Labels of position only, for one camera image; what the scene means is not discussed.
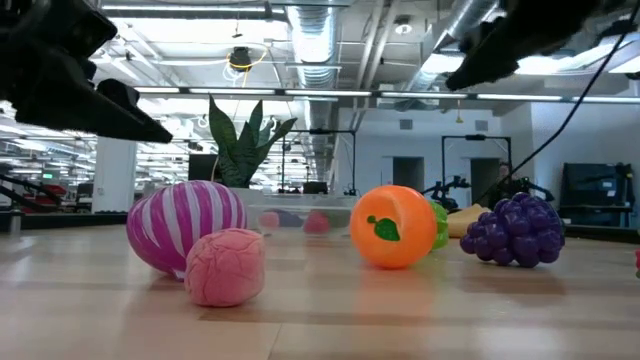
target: wooden tabletop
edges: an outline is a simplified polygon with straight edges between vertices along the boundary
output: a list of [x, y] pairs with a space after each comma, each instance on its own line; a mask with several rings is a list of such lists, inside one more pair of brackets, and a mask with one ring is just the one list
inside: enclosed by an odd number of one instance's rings
[[348, 239], [266, 239], [267, 282], [232, 309], [189, 303], [122, 226], [0, 238], [0, 359], [637, 360], [635, 246], [568, 239], [533, 270], [465, 255], [368, 267]]

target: pink rubber ball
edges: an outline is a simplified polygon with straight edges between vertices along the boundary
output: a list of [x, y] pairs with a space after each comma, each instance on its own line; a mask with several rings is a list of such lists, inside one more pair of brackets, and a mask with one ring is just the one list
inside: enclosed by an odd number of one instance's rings
[[264, 241], [245, 229], [225, 229], [198, 240], [187, 256], [185, 288], [194, 304], [230, 307], [264, 287]]

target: pillar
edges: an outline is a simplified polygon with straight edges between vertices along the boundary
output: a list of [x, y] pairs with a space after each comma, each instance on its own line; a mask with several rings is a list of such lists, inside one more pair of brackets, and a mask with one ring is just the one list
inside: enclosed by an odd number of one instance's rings
[[136, 152], [133, 141], [98, 138], [91, 212], [129, 211], [136, 180]]

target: snake plant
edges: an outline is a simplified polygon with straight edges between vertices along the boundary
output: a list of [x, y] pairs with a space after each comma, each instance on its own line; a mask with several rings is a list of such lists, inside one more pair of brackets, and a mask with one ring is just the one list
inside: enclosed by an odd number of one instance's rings
[[271, 136], [273, 122], [262, 126], [262, 100], [251, 112], [239, 137], [233, 121], [216, 106], [209, 96], [209, 127], [213, 140], [218, 145], [218, 157], [214, 169], [219, 166], [222, 182], [228, 187], [248, 188], [249, 181], [269, 154], [271, 146], [283, 138], [297, 118], [279, 123]]

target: plant pot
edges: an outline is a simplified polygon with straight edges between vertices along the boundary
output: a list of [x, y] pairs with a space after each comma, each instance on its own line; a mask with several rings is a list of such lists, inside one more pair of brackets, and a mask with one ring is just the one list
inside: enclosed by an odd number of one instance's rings
[[265, 202], [265, 196], [260, 190], [245, 188], [230, 188], [236, 193], [247, 211], [247, 229], [258, 230], [258, 217], [261, 214], [260, 209], [252, 207], [252, 205], [262, 205]]

